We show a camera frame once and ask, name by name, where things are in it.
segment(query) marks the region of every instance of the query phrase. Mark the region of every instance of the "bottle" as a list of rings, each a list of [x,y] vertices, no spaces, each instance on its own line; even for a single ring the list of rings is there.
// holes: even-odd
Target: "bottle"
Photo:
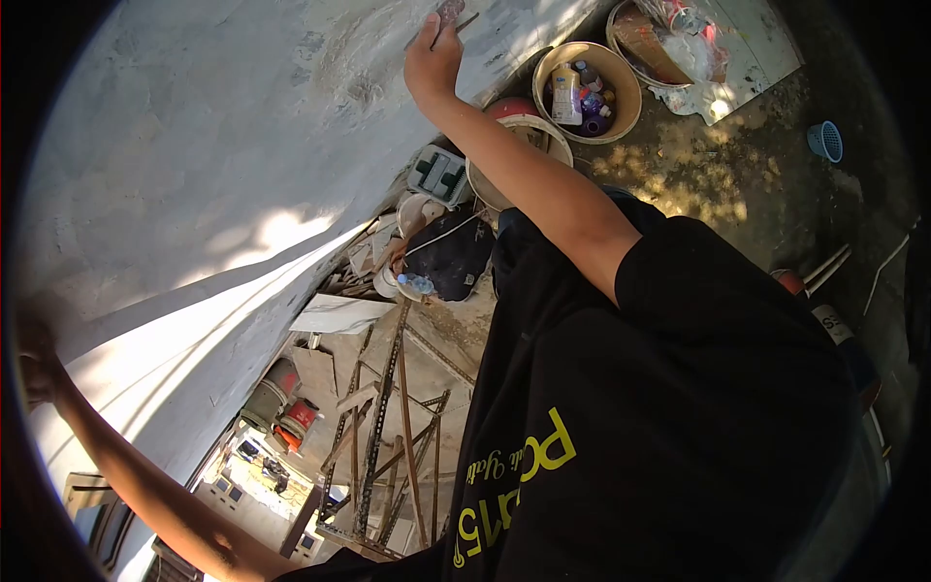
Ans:
[[[588,87],[579,91],[579,101],[582,102],[582,116],[596,115],[604,106],[604,98]]]
[[[598,93],[604,89],[604,83],[601,83],[601,77],[594,67],[589,67],[585,61],[576,61],[575,70],[579,72],[579,80],[583,87],[588,87]]]
[[[607,133],[610,126],[608,120],[601,115],[593,115],[585,120],[578,134],[584,138],[597,138]]]
[[[398,275],[398,283],[401,285],[410,284],[411,289],[422,295],[429,295],[433,292],[433,281],[414,273],[401,273]]]
[[[579,73],[568,62],[561,64],[552,75],[553,121],[563,126],[582,125],[582,103],[579,101]]]

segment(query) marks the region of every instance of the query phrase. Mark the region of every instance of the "blue basket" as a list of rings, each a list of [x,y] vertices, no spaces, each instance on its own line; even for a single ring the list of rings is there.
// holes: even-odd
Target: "blue basket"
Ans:
[[[812,126],[808,128],[808,147],[836,164],[843,156],[841,132],[829,121]]]

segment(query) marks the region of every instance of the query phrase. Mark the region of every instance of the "forearm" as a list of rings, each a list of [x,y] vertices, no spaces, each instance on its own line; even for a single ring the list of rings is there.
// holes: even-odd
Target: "forearm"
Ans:
[[[436,99],[421,109],[583,275],[614,298],[614,272],[640,233],[598,186],[459,99]],[[598,260],[593,250],[602,254]],[[615,254],[616,261],[605,261],[604,253]]]
[[[194,567],[228,580],[269,580],[294,565],[213,512],[132,447],[62,371],[55,406],[126,504]]]

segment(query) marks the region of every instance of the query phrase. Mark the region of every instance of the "pvc pipe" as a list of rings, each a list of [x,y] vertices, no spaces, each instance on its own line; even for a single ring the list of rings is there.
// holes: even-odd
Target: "pvc pipe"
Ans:
[[[824,285],[824,284],[828,281],[828,279],[830,278],[830,276],[833,275],[834,272],[837,271],[837,269],[841,268],[841,265],[843,264],[843,262],[846,261],[848,258],[850,258],[850,254],[851,254],[851,253],[852,253],[852,251],[849,250],[849,249],[847,249],[847,251],[846,251],[844,254],[841,255],[841,258],[839,258],[839,259],[837,260],[836,263],[832,264],[832,265],[828,268],[828,270],[825,271],[824,274],[821,275],[821,277],[819,277],[819,278],[817,279],[817,281],[815,281],[815,283],[812,284],[812,285],[808,288],[808,294],[809,294],[809,295],[813,294],[815,291],[817,291],[817,288],[818,288],[818,287],[821,287],[822,285]]]
[[[808,281],[810,281],[810,280],[812,280],[813,278],[817,277],[817,275],[818,275],[821,271],[823,271],[823,270],[825,269],[825,267],[827,267],[828,265],[830,265],[831,263],[833,263],[833,262],[837,259],[837,257],[841,256],[841,254],[842,254],[845,250],[847,250],[849,247],[850,247],[850,245],[848,245],[848,244],[844,244],[842,247],[840,247],[840,248],[837,250],[837,252],[835,252],[834,254],[832,254],[832,255],[830,256],[830,258],[829,258],[827,261],[825,261],[824,263],[822,263],[821,266],[819,266],[817,269],[815,269],[814,271],[812,271],[811,273],[809,273],[807,277],[804,277],[804,278],[802,279],[802,281],[804,281],[804,284],[807,285],[807,284],[808,284]]]

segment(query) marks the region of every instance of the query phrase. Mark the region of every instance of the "grey plastered wall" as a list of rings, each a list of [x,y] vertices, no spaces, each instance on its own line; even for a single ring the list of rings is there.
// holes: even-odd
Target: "grey plastered wall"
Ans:
[[[596,0],[469,0],[487,101]],[[352,230],[436,136],[402,78],[429,0],[123,2],[64,84],[20,221],[20,295],[82,391],[185,481]],[[33,417],[60,491],[93,465]],[[138,521],[121,579],[151,559]]]

